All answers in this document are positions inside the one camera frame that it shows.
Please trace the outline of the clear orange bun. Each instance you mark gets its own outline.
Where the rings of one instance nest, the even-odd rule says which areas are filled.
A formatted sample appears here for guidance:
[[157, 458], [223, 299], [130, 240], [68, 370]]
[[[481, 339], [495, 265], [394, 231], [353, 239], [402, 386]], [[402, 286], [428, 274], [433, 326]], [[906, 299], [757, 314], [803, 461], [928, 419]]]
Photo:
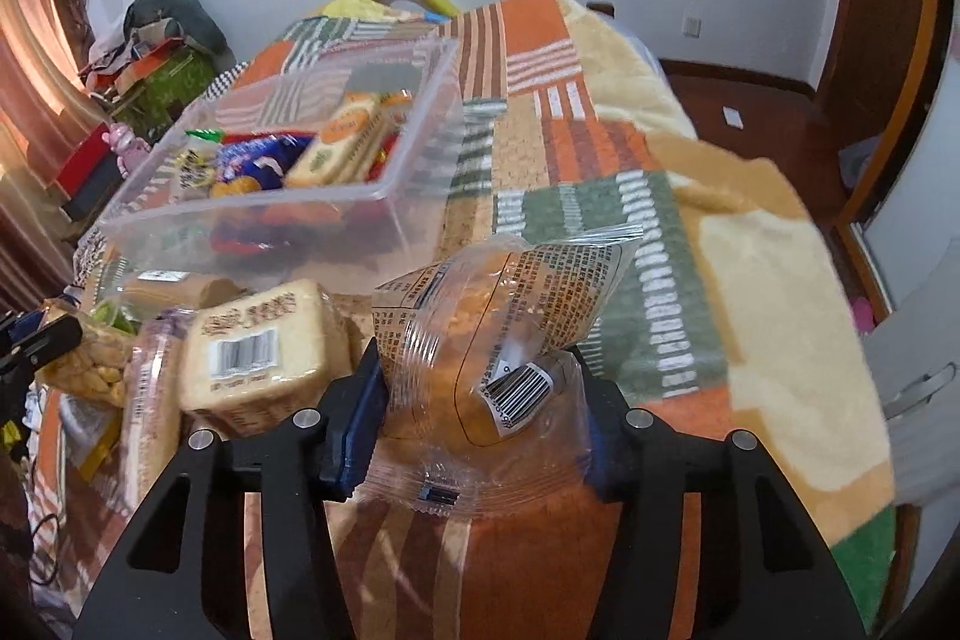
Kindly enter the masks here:
[[381, 284], [373, 336], [389, 404], [364, 494], [418, 512], [506, 515], [584, 477], [587, 377], [574, 354], [638, 242], [498, 234]]

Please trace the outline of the orange-label long cake pack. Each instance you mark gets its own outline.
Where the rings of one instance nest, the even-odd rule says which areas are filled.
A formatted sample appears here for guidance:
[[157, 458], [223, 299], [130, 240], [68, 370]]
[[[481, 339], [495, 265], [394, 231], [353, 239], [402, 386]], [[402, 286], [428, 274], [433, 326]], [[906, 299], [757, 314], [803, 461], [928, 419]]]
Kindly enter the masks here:
[[413, 106], [407, 89], [347, 92], [308, 149], [286, 172], [286, 188], [374, 182], [386, 167]]

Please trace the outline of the blue biscuit snack bag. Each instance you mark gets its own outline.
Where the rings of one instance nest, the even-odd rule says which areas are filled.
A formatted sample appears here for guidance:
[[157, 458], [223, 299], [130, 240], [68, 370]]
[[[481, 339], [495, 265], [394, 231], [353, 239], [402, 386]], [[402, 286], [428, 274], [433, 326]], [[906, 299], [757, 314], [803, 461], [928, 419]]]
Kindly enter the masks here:
[[221, 145], [215, 156], [210, 197], [278, 190], [286, 172], [312, 141], [313, 136], [302, 133], [274, 133]]

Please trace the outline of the peanut snack clear pack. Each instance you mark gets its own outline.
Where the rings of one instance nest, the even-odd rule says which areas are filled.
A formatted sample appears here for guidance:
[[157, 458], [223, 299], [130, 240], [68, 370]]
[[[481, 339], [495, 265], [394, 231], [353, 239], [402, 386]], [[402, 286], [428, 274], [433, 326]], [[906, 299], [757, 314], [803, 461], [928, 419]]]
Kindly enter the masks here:
[[82, 341], [71, 351], [37, 370], [36, 377], [46, 385], [70, 395], [124, 408], [124, 374], [132, 359], [135, 336], [99, 323], [66, 305], [50, 304], [44, 314], [44, 325], [64, 317], [78, 320], [83, 331]]

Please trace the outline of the long wrapped bread roll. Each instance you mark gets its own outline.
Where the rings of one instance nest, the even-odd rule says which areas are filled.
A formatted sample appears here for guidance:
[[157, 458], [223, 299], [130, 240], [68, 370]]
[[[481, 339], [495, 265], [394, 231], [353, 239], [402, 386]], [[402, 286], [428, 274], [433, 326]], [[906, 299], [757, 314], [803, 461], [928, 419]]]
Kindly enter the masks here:
[[121, 487], [125, 505], [139, 507], [178, 451], [179, 367], [192, 315], [168, 308], [142, 326], [125, 369]]

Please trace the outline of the red and black box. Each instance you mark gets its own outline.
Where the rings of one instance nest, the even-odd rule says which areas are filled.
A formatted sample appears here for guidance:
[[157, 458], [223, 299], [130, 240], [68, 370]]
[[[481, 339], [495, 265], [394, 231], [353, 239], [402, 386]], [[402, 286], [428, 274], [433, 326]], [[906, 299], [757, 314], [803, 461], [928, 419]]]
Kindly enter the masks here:
[[55, 179], [55, 185], [64, 197], [60, 209], [72, 223], [96, 216], [121, 186], [117, 156], [106, 140], [108, 131], [106, 124], [94, 128], [93, 133], [70, 154]]

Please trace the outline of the barcode bread loaf pack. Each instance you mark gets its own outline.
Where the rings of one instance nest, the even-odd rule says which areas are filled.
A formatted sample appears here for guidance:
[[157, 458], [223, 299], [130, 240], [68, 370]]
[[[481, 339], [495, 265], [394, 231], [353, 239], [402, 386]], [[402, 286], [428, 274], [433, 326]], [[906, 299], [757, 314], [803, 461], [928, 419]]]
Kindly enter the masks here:
[[226, 438], [262, 434], [352, 372], [347, 326], [329, 294], [291, 281], [194, 315], [179, 408]]

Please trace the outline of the pink plush toy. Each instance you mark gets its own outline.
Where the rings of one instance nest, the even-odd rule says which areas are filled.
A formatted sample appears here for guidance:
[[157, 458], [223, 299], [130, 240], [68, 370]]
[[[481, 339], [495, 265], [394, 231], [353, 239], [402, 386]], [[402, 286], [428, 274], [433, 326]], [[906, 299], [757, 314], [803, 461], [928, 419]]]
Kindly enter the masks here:
[[101, 138], [116, 156], [122, 179], [128, 179], [139, 169], [151, 151], [149, 144], [124, 122], [110, 122]]

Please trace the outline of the green-edged clear snack bag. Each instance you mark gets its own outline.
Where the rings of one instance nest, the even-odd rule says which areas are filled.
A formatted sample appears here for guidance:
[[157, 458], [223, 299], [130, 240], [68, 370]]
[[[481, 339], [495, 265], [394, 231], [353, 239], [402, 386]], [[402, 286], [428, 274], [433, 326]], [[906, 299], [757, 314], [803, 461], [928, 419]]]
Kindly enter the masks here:
[[210, 195], [217, 180], [217, 158], [223, 133], [220, 130], [187, 130], [184, 147], [174, 159], [172, 201], [192, 202]]

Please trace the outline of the striped brown curtain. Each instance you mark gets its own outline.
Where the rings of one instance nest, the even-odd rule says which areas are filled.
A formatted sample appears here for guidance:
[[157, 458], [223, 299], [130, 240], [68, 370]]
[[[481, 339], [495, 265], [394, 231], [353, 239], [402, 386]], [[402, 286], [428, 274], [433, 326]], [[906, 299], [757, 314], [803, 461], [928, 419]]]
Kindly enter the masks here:
[[2, 307], [73, 280], [57, 175], [106, 120], [83, 92], [55, 0], [2, 0]]

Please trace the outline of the white suitcase with stickers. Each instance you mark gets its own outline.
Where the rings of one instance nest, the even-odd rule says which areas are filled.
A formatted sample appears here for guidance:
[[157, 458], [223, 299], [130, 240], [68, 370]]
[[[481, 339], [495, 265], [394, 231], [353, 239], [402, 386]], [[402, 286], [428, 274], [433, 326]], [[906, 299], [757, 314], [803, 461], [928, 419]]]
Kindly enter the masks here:
[[884, 413], [898, 503], [958, 484], [958, 278], [931, 278], [862, 340]]

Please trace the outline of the pile of clothes and bags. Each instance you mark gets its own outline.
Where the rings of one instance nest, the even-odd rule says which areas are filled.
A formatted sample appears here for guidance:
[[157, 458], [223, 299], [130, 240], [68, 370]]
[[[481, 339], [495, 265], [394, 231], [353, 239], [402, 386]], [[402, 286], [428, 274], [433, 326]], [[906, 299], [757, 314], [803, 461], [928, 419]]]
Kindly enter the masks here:
[[133, 0], [78, 71], [114, 124], [157, 142], [215, 78], [233, 49], [200, 0]]

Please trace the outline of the red snack bag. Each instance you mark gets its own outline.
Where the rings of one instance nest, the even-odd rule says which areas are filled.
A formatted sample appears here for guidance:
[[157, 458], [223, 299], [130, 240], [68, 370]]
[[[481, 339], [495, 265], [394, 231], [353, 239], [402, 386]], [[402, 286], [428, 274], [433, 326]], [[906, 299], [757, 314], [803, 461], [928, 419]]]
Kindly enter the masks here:
[[[348, 185], [371, 185], [374, 182]], [[389, 208], [381, 200], [348, 200], [334, 205], [324, 198], [300, 200], [291, 197], [293, 193], [302, 190], [311, 188], [286, 188], [283, 185], [278, 190], [233, 195], [243, 200], [251, 200], [254, 195], [267, 193], [272, 200], [265, 205], [244, 205], [244, 208], [231, 209], [218, 216], [213, 221], [210, 236], [212, 247], [217, 252], [228, 253], [233, 257], [252, 257], [290, 247], [297, 241], [312, 244], [319, 241], [320, 236], [335, 229], [379, 227], [389, 219]]]

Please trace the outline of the clear plastic storage box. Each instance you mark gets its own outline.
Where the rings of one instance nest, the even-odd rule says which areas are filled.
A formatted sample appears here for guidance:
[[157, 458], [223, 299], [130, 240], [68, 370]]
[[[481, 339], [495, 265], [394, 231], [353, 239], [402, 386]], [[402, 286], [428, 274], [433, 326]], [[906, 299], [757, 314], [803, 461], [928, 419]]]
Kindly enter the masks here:
[[368, 294], [434, 259], [464, 136], [457, 42], [329, 53], [200, 101], [99, 229], [133, 269]]

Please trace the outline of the brown wooden door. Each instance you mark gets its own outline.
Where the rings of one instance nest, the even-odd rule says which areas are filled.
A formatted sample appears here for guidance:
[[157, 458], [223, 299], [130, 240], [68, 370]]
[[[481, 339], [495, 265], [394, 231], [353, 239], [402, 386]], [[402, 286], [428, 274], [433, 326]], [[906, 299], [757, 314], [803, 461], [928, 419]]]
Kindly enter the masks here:
[[926, 122], [944, 65], [952, 0], [839, 0], [815, 102], [839, 144], [874, 138], [871, 160], [833, 224], [865, 223]]

